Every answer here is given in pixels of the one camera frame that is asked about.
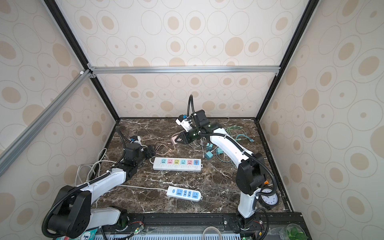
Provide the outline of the teal charger plug front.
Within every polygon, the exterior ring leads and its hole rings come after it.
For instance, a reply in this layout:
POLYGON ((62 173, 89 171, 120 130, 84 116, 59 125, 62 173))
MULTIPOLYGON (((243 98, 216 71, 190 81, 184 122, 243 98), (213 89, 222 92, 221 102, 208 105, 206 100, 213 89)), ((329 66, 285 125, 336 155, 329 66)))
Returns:
POLYGON ((206 152, 206 153, 204 154, 204 156, 205 156, 205 159, 210 160, 214 155, 213 155, 212 152, 206 152))

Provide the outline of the short white blue power strip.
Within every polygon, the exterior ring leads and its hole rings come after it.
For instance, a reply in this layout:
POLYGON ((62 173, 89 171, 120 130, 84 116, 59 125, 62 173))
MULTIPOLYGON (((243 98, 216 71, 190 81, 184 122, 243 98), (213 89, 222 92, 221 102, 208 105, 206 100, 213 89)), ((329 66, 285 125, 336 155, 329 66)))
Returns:
POLYGON ((168 187, 167 196, 193 202, 199 202, 203 199, 203 196, 199 191, 183 189, 173 186, 168 187))

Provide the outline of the long white colourful power strip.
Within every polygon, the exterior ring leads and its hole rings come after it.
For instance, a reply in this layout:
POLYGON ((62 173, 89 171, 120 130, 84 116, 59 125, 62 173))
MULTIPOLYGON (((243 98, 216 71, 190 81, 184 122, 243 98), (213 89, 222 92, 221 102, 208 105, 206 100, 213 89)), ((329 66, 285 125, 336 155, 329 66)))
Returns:
POLYGON ((201 159, 160 158, 156 157, 153 169, 157 171, 201 172, 201 159))

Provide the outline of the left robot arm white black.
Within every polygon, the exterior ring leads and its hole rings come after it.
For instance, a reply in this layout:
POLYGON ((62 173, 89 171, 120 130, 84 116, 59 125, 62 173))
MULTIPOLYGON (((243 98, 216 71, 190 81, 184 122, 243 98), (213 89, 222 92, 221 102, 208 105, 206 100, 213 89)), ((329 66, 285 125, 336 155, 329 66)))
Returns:
POLYGON ((153 146, 144 146, 141 138, 126 138, 116 129, 123 144, 123 154, 106 173, 76 187, 64 186, 42 222, 42 233, 47 238, 75 239, 87 230, 102 226, 116 226, 122 230, 128 225, 127 211, 119 207, 93 209, 93 203, 102 195, 130 180, 145 160, 156 155, 153 146))

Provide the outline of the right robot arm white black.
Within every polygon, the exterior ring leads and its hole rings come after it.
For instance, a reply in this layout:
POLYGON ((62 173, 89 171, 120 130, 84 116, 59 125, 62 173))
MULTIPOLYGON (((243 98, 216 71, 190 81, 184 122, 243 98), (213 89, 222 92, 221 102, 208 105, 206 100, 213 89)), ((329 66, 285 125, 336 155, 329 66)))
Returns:
POLYGON ((210 122, 204 110, 196 111, 193 95, 189 96, 187 114, 180 115, 176 123, 184 129, 177 136, 177 143, 188 145, 205 138, 229 156, 237 167, 236 184, 241 191, 238 213, 243 219, 255 214, 256 200, 277 193, 276 178, 265 165, 263 155, 247 150, 220 124, 210 122))

